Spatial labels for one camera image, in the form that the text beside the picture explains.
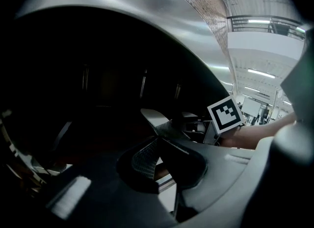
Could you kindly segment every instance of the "black and white square marker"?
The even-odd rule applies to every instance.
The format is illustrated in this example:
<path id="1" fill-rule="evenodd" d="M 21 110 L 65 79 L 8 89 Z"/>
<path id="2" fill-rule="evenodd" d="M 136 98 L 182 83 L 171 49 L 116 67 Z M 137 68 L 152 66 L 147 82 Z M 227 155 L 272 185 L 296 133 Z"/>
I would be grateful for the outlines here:
<path id="1" fill-rule="evenodd" d="M 244 123 L 240 108 L 233 96 L 208 106 L 208 110 L 218 134 Z"/>

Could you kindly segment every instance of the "whiteboard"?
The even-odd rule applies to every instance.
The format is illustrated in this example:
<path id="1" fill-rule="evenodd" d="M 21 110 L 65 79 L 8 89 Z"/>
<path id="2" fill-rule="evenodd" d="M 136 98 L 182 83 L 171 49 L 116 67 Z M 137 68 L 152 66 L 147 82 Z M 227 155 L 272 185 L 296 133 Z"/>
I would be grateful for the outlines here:
<path id="1" fill-rule="evenodd" d="M 251 116 L 257 117 L 261 104 L 257 101 L 245 98 L 241 111 Z"/>

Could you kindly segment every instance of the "ceiling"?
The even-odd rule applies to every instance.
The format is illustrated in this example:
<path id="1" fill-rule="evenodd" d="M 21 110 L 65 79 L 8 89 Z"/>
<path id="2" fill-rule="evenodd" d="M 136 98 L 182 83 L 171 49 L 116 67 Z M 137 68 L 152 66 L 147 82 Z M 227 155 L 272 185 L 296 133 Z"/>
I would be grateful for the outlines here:
<path id="1" fill-rule="evenodd" d="M 303 23 L 303 20 L 291 0 L 224 0 L 229 16 L 236 15 L 271 15 L 280 16 Z M 251 54 L 247 56 L 230 56 L 236 74 L 238 94 L 245 94 L 260 101 L 273 104 L 276 90 L 280 89 L 280 84 L 290 73 L 293 65 L 288 62 L 276 61 L 266 58 L 265 56 Z M 255 69 L 261 72 L 270 73 L 275 78 L 269 78 L 248 72 L 248 69 Z M 256 92 L 246 89 L 250 87 L 259 90 Z M 283 103 L 289 101 L 283 94 L 281 99 L 277 99 L 277 104 L 283 110 L 291 112 L 293 109 L 290 105 Z"/>

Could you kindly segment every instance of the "metal railing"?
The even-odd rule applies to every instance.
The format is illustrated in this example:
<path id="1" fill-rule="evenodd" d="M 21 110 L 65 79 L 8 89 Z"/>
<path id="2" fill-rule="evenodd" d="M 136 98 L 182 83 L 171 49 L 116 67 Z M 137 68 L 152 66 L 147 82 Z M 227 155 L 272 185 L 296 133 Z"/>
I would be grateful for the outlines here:
<path id="1" fill-rule="evenodd" d="M 301 23 L 279 16 L 267 15 L 238 15 L 227 17 L 232 32 L 257 31 L 275 33 L 292 37 L 301 41 L 305 32 L 300 28 Z"/>

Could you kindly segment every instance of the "brick wall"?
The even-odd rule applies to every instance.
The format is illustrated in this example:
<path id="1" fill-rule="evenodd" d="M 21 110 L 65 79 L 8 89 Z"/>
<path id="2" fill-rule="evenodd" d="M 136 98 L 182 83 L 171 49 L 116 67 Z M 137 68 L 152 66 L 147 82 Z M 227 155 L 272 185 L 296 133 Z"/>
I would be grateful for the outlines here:
<path id="1" fill-rule="evenodd" d="M 195 10 L 200 14 L 200 16 L 209 26 L 210 30 L 215 35 L 217 42 L 219 43 L 226 59 L 228 60 L 231 76 L 233 77 L 233 80 L 236 81 L 235 72 L 228 51 L 228 26 L 226 20 L 227 11 L 223 0 L 186 1 L 195 8 Z"/>

